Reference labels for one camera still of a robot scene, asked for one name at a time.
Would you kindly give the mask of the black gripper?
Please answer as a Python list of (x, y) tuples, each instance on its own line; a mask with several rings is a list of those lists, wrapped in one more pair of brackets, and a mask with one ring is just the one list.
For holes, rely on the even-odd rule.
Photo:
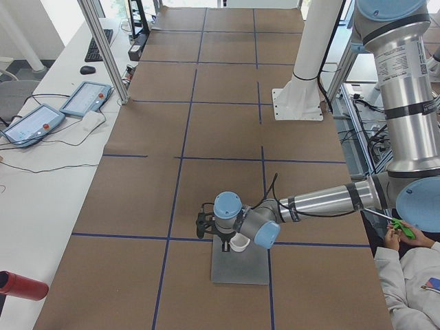
[(235, 235), (235, 231), (231, 231), (228, 233), (217, 231), (217, 236), (221, 239), (221, 251), (222, 252), (230, 252), (230, 239)]

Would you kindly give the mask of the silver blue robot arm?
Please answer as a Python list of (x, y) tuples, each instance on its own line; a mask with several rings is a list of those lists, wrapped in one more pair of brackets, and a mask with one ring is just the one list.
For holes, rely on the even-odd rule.
[(353, 38), (375, 58), (393, 158), (382, 173), (344, 186), (284, 199), (243, 204), (233, 192), (200, 214), (197, 235), (218, 236), (228, 250), (236, 235), (271, 248), (282, 223), (304, 217), (341, 217), (370, 207), (394, 208), (402, 217), (386, 245), (398, 241), (429, 248), (427, 232), (439, 218), (438, 99), (432, 95), (422, 36), (430, 25), (425, 1), (357, 1)]

